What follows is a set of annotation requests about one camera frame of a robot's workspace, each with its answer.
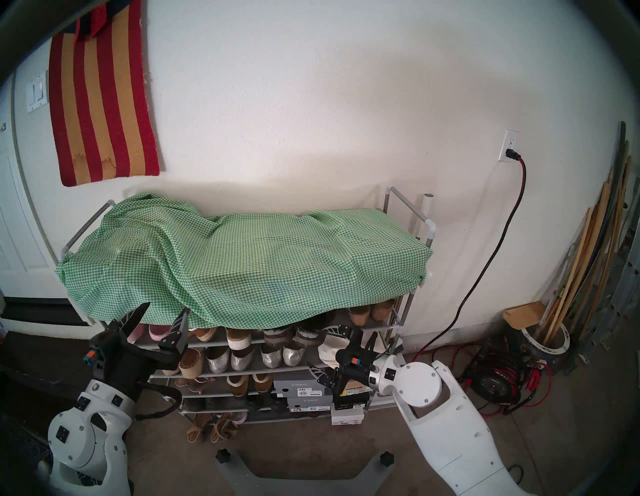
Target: shoe rack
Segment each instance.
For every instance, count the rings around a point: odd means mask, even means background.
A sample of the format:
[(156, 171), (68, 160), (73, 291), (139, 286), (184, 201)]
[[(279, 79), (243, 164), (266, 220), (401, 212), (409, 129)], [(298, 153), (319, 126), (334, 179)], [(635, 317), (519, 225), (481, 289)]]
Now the shoe rack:
[[(431, 243), (433, 242), (436, 234), (436, 225), (435, 223), (428, 218), (429, 208), (431, 206), (433, 195), (430, 193), (424, 193), (421, 195), (422, 203), (418, 207), (414, 205), (409, 199), (407, 199), (402, 193), (400, 193), (394, 186), (390, 186), (387, 188), (385, 192), (384, 199), (384, 208), (383, 212), (386, 214), (390, 204), (391, 194), (395, 195), (411, 212), (413, 212), (418, 218), (419, 222), (419, 233), (417, 235), (418, 239), (424, 241), (426, 246), (431, 247)], [(106, 204), (104, 204), (100, 210), (98, 210), (85, 224), (82, 228), (76, 233), (76, 235), (65, 245), (62, 252), (60, 253), (60, 260), (64, 257), (67, 251), (71, 248), (71, 246), (81, 237), (81, 235), (91, 226), (91, 224), (97, 220), (100, 215), (106, 211), (110, 206), (115, 205), (113, 200), (109, 200)], [(389, 320), (384, 325), (380, 325), (379, 323), (375, 323), (369, 318), (368, 322), (362, 327), (365, 330), (376, 330), (380, 333), (380, 337), (385, 344), (386, 348), (389, 348), (391, 353), (396, 350), (397, 338), (401, 334), (401, 329), (406, 321), (407, 315), (409, 313), (409, 309), (411, 308), (411, 304), (413, 301), (415, 291), (411, 292), (406, 296), (401, 296), (397, 299), (394, 308), (391, 311), (391, 315)], [(103, 327), (106, 328), (106, 323), (100, 321)], [(337, 325), (337, 324), (345, 324), (352, 325), (351, 320), (349, 318), (348, 312), (346, 309), (337, 310), (335, 313), (335, 317), (333, 321), (329, 325)], [(190, 348), (209, 348), (210, 346), (226, 346), (227, 340), (226, 336), (219, 335), (214, 336), (215, 339), (209, 342), (202, 342), (197, 337), (193, 336), (189, 338), (189, 347)], [(252, 336), (252, 344), (261, 344), (264, 342), (264, 338), (261, 332), (255, 332)], [(148, 333), (145, 336), (141, 337), (136, 341), (136, 345), (144, 348), (144, 349), (157, 349), (158, 345), (155, 341), (153, 341)], [(296, 370), (304, 370), (308, 369), (308, 365), (313, 365), (315, 367), (326, 367), (320, 358), (318, 357), (317, 347), (309, 347), (305, 356), (303, 357), (303, 361), (300, 365), (296, 367), (288, 367), (283, 365), (276, 369), (269, 369), (262, 363), (262, 357), (260, 353), (256, 353), (251, 366), (247, 368), (247, 370), (242, 372), (236, 372), (234, 370), (227, 370), (220, 374), (214, 374), (209, 370), (209, 366), (207, 361), (205, 360), (203, 371), (200, 377), (213, 377), (213, 378), (226, 378), (226, 376), (237, 376), (237, 375), (249, 375), (249, 374), (278, 374), (280, 372), (285, 371), (296, 371)], [(150, 381), (159, 382), (165, 385), (170, 385), (175, 379), (181, 378), (182, 374), (176, 374), (174, 376), (166, 376), (162, 371), (156, 371), (151, 375)], [(229, 386), (226, 380), (215, 380), (208, 384), (206, 384), (205, 388), (202, 390), (202, 394), (192, 393), (188, 390), (188, 388), (180, 388), (183, 392), (184, 398), (190, 397), (199, 397), (199, 398), (216, 398), (215, 408), (210, 410), (201, 410), (200, 412), (189, 412), (186, 410), (181, 410), (181, 414), (189, 415), (192, 413), (223, 413), (223, 412), (241, 412), (247, 411), (248, 418), (245, 421), (247, 424), (253, 423), (262, 423), (262, 422), (280, 422), (284, 420), (301, 420), (306, 418), (319, 418), (319, 417), (327, 417), (330, 416), (329, 413), (318, 413), (313, 412), (317, 415), (309, 416), (309, 417), (293, 417), (291, 413), (277, 413), (272, 412), (270, 408), (265, 407), (257, 412), (250, 412), (246, 408), (233, 408), (238, 407), (239, 403), (237, 400), (233, 398), (233, 395), (229, 389)], [(378, 408), (386, 408), (388, 406), (395, 406), (395, 401), (393, 397), (381, 397), (379, 394), (374, 394), (369, 401), (369, 404), (366, 407), (366, 410), (375, 410)]]

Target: green gingham cloth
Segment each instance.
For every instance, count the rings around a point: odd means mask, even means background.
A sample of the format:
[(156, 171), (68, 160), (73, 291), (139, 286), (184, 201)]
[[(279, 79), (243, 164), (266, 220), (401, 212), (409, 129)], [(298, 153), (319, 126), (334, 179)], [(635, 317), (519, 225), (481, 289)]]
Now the green gingham cloth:
[(143, 322), (265, 329), (368, 305), (422, 283), (432, 251), (375, 209), (203, 217), (139, 193), (115, 205), (56, 272), (87, 315), (146, 301)]

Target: striped rug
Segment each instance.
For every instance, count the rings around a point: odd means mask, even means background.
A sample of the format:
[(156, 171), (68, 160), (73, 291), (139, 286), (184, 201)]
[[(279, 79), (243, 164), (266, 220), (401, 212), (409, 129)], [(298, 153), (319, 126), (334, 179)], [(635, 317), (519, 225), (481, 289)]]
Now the striped rug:
[(142, 67), (141, 0), (132, 0), (95, 37), (74, 38), (54, 36), (49, 56), (62, 184), (159, 175)]

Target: light switch plate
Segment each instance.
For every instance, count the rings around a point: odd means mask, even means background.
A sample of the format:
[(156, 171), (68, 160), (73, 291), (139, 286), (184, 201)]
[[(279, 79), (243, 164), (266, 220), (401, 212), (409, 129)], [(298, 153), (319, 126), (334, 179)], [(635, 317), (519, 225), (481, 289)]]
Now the light switch plate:
[(27, 114), (36, 108), (49, 103), (49, 82), (47, 81), (48, 71), (34, 77), (26, 87)]

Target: black knob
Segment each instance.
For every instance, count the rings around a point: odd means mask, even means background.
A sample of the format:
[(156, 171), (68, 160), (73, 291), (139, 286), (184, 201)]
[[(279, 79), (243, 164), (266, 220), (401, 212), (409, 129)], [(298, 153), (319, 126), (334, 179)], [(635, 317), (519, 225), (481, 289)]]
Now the black knob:
[(388, 451), (385, 451), (380, 455), (380, 463), (382, 463), (382, 465), (384, 465), (385, 467), (391, 467), (391, 465), (394, 464), (394, 455), (392, 453), (389, 453)]
[(231, 461), (231, 453), (229, 453), (226, 448), (219, 449), (216, 453), (216, 460), (218, 460), (218, 463), (227, 463)]

